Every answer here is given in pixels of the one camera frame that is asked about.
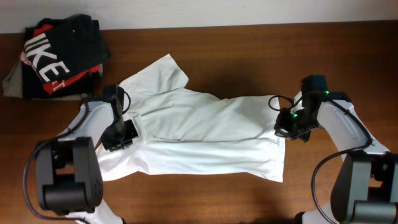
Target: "white wall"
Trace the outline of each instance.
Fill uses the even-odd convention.
[[[398,0],[0,0],[0,33],[86,13],[102,29],[398,19]]]

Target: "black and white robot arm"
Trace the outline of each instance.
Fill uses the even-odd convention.
[[[24,175],[25,199],[36,216],[90,224],[123,223],[103,200],[103,180],[95,144],[101,139],[105,149],[114,151],[132,144],[138,137],[132,121],[123,120],[124,95],[120,86],[106,86],[103,96],[81,106],[64,132],[38,143],[34,156],[40,207],[67,218],[45,217],[32,209]],[[60,172],[66,166],[73,166],[73,171]]]
[[[324,159],[314,171],[312,193],[317,209],[299,213],[296,222],[395,223],[397,156],[369,133],[349,98],[343,93],[330,93],[325,77],[309,76],[302,81],[302,91],[291,102],[293,107],[280,110],[275,134],[308,141],[312,129],[325,128],[339,151]],[[320,208],[315,195],[317,170],[327,160],[340,155],[344,163],[332,190],[331,202]],[[382,185],[369,187],[370,177]]]

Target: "wire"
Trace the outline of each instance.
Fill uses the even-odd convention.
[[[127,106],[127,108],[124,111],[122,111],[122,114],[125,114],[127,112],[127,110],[130,108],[130,104],[131,104],[131,98],[130,98],[129,94],[126,91],[124,91],[124,93],[127,95],[127,98],[129,98],[129,106]]]
[[[310,92],[308,92],[308,93],[305,93],[305,94],[303,94],[303,95],[296,101],[296,103],[292,103],[292,106],[291,106],[290,108],[288,108],[288,109],[291,110],[292,108],[294,108],[295,106],[297,106],[297,105],[300,103],[300,101],[302,100],[302,98],[303,98],[304,96],[307,96],[307,95],[309,95],[309,94],[315,94],[315,93],[323,93],[325,99],[326,99],[327,101],[329,101],[331,104],[335,105],[337,108],[339,108],[342,112],[345,113],[345,115],[348,115],[348,116],[359,126],[359,128],[361,128],[362,132],[365,134],[366,138],[368,139],[368,140],[366,141],[366,144],[364,144],[363,146],[353,147],[353,148],[351,148],[351,149],[346,149],[346,150],[343,150],[343,151],[340,151],[340,152],[336,152],[336,153],[334,153],[334,154],[332,154],[332,155],[330,155],[330,156],[328,156],[328,157],[322,159],[322,161],[320,161],[320,162],[318,163],[318,165],[316,166],[316,168],[314,169],[314,171],[313,171],[313,173],[312,173],[312,178],[311,178],[311,193],[312,193],[312,199],[313,199],[313,201],[314,201],[314,203],[315,203],[315,206],[317,207],[317,210],[319,211],[319,213],[321,214],[321,216],[322,216],[327,222],[329,222],[329,223],[331,223],[331,224],[337,224],[337,223],[335,223],[331,218],[328,217],[328,215],[322,210],[321,206],[319,205],[319,202],[318,202],[318,199],[317,199],[317,194],[316,194],[316,192],[315,192],[315,179],[316,179],[316,177],[317,177],[318,171],[319,171],[319,169],[321,168],[321,166],[323,166],[326,162],[328,162],[329,160],[331,160],[331,159],[333,159],[333,158],[336,158],[336,157],[338,157],[338,156],[341,156],[341,155],[343,155],[343,154],[347,154],[347,153],[350,153],[350,152],[360,151],[360,150],[366,149],[367,147],[369,147],[369,146],[372,144],[373,139],[372,139],[371,134],[369,133],[369,131],[365,128],[365,126],[362,124],[362,122],[360,122],[360,120],[359,120],[357,117],[355,117],[349,110],[345,109],[344,107],[342,107],[341,105],[339,105],[338,103],[336,103],[334,100],[332,100],[332,99],[330,99],[329,97],[327,97],[327,95],[326,95],[326,93],[325,93],[324,91],[318,91],[318,90],[317,90],[317,91],[310,91]],[[280,96],[280,95],[276,95],[276,96],[271,97],[271,98],[269,99],[269,101],[268,101],[268,105],[269,105],[269,107],[270,107],[272,110],[275,110],[275,111],[280,111],[280,110],[278,110],[278,109],[276,109],[276,108],[273,108],[273,107],[271,106],[271,100],[274,99],[274,98],[277,98],[277,97],[284,98],[284,99],[286,99],[286,100],[289,100],[290,102],[291,102],[291,100],[292,100],[291,98],[288,98],[288,97],[286,97],[286,96]]]
[[[24,175],[23,175],[23,180],[22,180],[22,187],[24,189],[24,198],[25,198],[27,206],[29,207],[29,210],[37,218],[40,218],[40,219],[43,219],[43,220],[51,220],[51,221],[80,221],[80,222],[83,222],[85,224],[90,224],[84,218],[48,217],[48,216],[42,215],[38,211],[35,210],[35,208],[33,207],[32,203],[30,202],[29,195],[27,193],[27,173],[29,171],[30,163],[36,158],[36,156],[38,155],[40,150],[42,150],[44,148],[44,146],[46,146],[46,145],[50,144],[51,142],[56,141],[56,140],[58,140],[60,138],[64,138],[64,137],[68,136],[69,134],[71,134],[74,131],[76,131],[84,123],[85,119],[88,116],[88,113],[90,112],[89,108],[88,108],[88,99],[84,102],[84,104],[85,104],[86,111],[85,111],[83,117],[81,118],[81,120],[79,120],[79,122],[77,122],[77,124],[73,128],[68,129],[67,132],[65,132],[63,134],[59,134],[58,136],[55,136],[54,138],[48,139],[48,140],[44,141],[43,143],[41,143],[39,146],[37,146],[35,148],[35,150],[30,154],[29,160],[27,161],[27,163],[25,165]]]

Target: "pile of clothes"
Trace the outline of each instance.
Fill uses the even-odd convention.
[[[3,80],[4,95],[26,99],[87,95],[102,78],[110,56],[100,25],[90,16],[43,19],[26,28],[21,61]]]

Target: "wooden table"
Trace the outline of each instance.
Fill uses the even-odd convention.
[[[107,30],[104,36],[113,55],[102,85],[119,83],[166,54],[188,75],[188,89],[218,98],[293,97],[303,77],[321,73],[327,75],[330,90],[349,94],[373,135],[398,152],[398,21]],[[21,46],[21,35],[0,35],[2,77]],[[36,219],[25,205],[22,170],[36,142],[62,131],[77,112],[76,101],[0,97],[1,223],[47,223]],[[326,131],[317,130],[308,143],[286,142],[283,184],[250,174],[137,173],[106,182],[104,199],[128,223],[292,218],[315,208],[310,194],[312,171],[335,151]],[[335,159],[320,171],[321,203],[328,201],[340,165],[341,159]],[[34,171],[29,174],[29,193],[37,204]]]

